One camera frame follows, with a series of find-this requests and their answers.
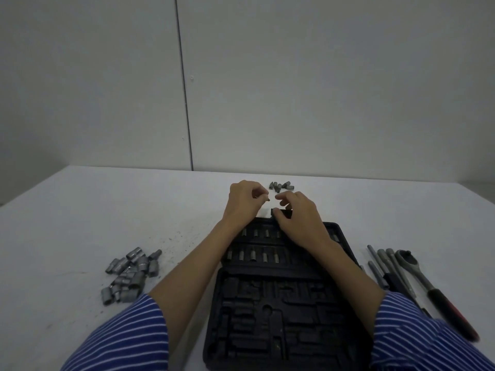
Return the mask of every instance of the hand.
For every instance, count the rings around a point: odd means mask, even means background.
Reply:
[[[303,193],[284,191],[277,194],[275,198],[281,200],[281,206],[287,206],[286,209],[288,210],[292,209],[292,218],[290,219],[286,218],[278,208],[273,209],[273,215],[277,219],[280,229],[292,241],[309,252],[313,252],[322,245],[332,243],[316,205]]]
[[[229,201],[223,213],[223,220],[240,231],[256,217],[261,206],[268,200],[268,190],[259,182],[242,180],[233,183],[230,185]]]

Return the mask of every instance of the red handle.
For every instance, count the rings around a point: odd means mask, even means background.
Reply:
[[[430,290],[428,292],[428,298],[430,298],[445,320],[452,325],[462,337],[471,342],[480,340],[480,336],[476,333],[471,324],[468,323],[466,318],[462,316],[459,310],[451,304],[441,291],[438,289]]]

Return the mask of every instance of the white table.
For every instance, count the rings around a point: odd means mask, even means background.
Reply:
[[[161,248],[164,276],[221,218],[230,183],[242,179],[290,180],[324,221],[341,226],[360,264],[371,259],[367,244],[412,250],[495,361],[495,205],[458,184],[68,167],[0,208],[0,368],[58,369],[126,307],[101,304],[100,289],[113,278],[103,272],[108,263],[136,246]],[[269,217],[273,196],[259,216]],[[420,304],[438,317],[409,277]],[[208,294],[211,287],[171,369],[205,369]]]

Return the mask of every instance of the blue striped sleeve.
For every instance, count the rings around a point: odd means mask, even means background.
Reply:
[[[381,370],[487,370],[495,365],[438,319],[409,299],[388,293],[375,319],[371,366]]]
[[[61,371],[158,371],[168,368],[165,318],[148,295],[97,328]]]

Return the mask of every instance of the black plastic tool case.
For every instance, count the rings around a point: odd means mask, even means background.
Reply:
[[[324,224],[357,264],[340,227]],[[203,349],[208,369],[369,369],[372,341],[361,322],[326,271],[275,219],[255,218],[222,266]]]

